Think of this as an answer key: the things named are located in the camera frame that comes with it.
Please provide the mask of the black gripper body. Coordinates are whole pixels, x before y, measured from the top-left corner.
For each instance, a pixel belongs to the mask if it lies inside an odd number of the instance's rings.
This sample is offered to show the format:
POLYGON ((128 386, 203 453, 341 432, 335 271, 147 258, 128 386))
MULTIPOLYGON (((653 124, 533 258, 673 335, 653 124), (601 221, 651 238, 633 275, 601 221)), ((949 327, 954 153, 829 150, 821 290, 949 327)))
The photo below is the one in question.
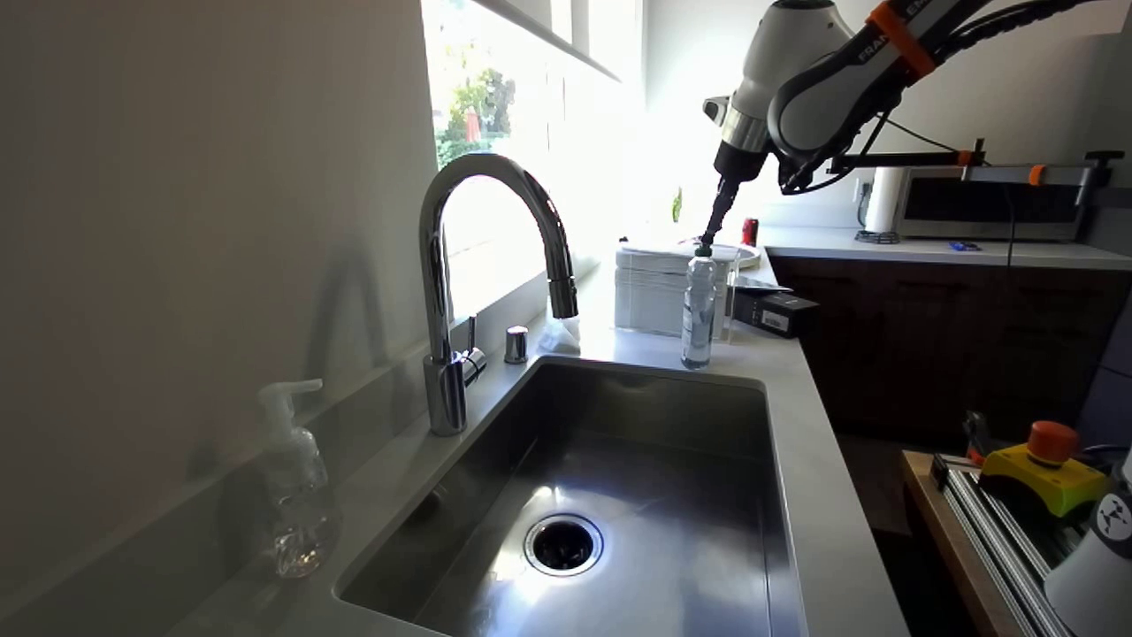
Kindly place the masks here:
POLYGON ((765 91, 710 94, 703 103, 703 112, 723 133, 713 153, 719 196, 710 204, 710 217, 723 221, 731 210, 739 186, 759 175, 772 153, 768 94, 765 91))

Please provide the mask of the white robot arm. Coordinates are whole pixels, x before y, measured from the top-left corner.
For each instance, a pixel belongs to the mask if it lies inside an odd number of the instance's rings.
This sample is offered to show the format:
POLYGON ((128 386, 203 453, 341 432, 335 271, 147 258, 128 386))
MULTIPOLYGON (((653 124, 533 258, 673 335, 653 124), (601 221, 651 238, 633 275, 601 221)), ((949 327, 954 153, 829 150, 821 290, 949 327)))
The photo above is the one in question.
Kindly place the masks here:
POLYGON ((746 182, 768 156, 777 160, 777 191, 818 191, 814 175, 847 178, 868 165, 854 137, 868 121, 883 124, 903 91, 949 57, 1021 24, 1064 14, 1084 0, 1015 0, 981 14, 987 0, 877 0, 861 33, 848 33, 835 0, 772 0, 746 46, 739 86, 710 94, 719 124, 719 186, 696 255, 713 238, 746 182))

